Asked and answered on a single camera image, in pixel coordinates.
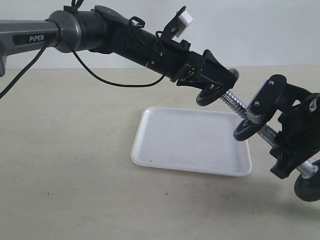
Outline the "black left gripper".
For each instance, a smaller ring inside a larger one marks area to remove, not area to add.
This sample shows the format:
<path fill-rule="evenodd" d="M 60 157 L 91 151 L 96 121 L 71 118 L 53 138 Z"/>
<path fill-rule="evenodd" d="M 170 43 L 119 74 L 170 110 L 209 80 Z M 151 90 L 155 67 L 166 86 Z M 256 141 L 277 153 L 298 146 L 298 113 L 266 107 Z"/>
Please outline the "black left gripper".
<path fill-rule="evenodd" d="M 176 86 L 200 90 L 211 86 L 227 90 L 234 87 L 237 77 L 220 64 L 210 50 L 206 49 L 203 54 L 192 51 L 191 43 L 184 39 L 165 40 L 162 46 L 162 55 L 155 53 L 146 67 L 177 82 Z"/>

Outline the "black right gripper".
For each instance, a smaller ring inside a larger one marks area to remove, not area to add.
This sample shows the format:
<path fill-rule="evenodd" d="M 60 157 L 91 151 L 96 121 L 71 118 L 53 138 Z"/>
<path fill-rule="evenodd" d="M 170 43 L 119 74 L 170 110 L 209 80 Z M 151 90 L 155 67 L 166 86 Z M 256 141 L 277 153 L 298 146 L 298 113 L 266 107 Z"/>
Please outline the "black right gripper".
<path fill-rule="evenodd" d="M 272 111 L 281 112 L 281 130 L 269 151 L 276 159 L 270 172 L 285 179 L 320 151 L 320 94 L 287 83 Z"/>

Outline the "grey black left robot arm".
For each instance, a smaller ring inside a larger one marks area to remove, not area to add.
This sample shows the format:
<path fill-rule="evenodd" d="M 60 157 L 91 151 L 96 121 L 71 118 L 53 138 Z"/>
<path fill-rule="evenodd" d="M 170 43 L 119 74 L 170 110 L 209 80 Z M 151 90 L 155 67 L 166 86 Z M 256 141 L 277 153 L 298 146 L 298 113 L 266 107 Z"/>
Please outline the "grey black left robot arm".
<path fill-rule="evenodd" d="M 175 41 L 192 22 L 185 7 L 162 30 L 150 33 L 137 16 L 125 18 L 101 5 L 81 11 L 80 5 L 81 1 L 73 1 L 46 20 L 2 20 L 1 75 L 8 56 L 52 47 L 62 53 L 117 54 L 178 86 L 200 90 L 213 87 L 226 92 L 238 80 L 238 72 L 220 64 L 210 50 L 199 54 L 190 50 L 188 41 Z"/>

